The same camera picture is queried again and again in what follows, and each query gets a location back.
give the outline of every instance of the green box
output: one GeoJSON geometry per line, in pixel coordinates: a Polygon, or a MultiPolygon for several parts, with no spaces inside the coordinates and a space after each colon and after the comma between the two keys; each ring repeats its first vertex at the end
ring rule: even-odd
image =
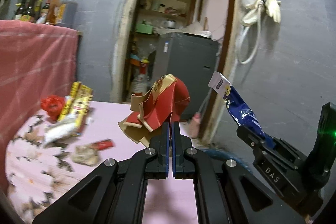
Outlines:
{"type": "Polygon", "coordinates": [[[141,32],[141,33],[152,34],[153,26],[152,25],[146,25],[146,24],[137,24],[135,26],[135,31],[136,32],[141,32]]]}

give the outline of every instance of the blue wrapper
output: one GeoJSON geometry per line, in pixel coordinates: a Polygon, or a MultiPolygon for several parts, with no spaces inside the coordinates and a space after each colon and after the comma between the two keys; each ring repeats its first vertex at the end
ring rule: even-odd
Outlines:
{"type": "Polygon", "coordinates": [[[222,74],[215,71],[208,86],[223,96],[226,109],[238,126],[246,126],[253,133],[264,139],[269,148],[274,148],[275,142],[273,138],[263,131],[254,112],[222,74]]]}

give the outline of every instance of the plaid cloth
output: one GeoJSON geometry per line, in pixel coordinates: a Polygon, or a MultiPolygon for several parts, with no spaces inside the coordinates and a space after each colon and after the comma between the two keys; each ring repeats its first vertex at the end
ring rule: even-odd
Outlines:
{"type": "Polygon", "coordinates": [[[8,187],[5,151],[48,95],[65,96],[75,80],[75,30],[20,20],[0,21],[0,187],[8,187]]]}

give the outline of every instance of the large plastic bottle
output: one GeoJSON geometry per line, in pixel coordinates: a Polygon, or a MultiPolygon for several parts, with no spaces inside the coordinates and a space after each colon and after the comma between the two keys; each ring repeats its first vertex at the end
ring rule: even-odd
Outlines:
{"type": "Polygon", "coordinates": [[[77,5],[77,0],[62,0],[56,18],[56,26],[72,28],[77,5]]]}

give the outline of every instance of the triangular cutout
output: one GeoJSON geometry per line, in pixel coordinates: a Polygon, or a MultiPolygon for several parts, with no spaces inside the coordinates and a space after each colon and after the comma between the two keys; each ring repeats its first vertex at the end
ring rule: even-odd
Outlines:
{"type": "Polygon", "coordinates": [[[246,177],[241,177],[240,182],[244,188],[244,191],[247,195],[253,211],[258,212],[272,205],[272,200],[268,196],[266,196],[261,190],[259,190],[246,177]]]}
{"type": "Polygon", "coordinates": [[[69,200],[69,205],[85,212],[89,208],[93,197],[97,191],[100,184],[101,177],[97,176],[86,184],[82,189],[80,189],[72,198],[69,200]]]}

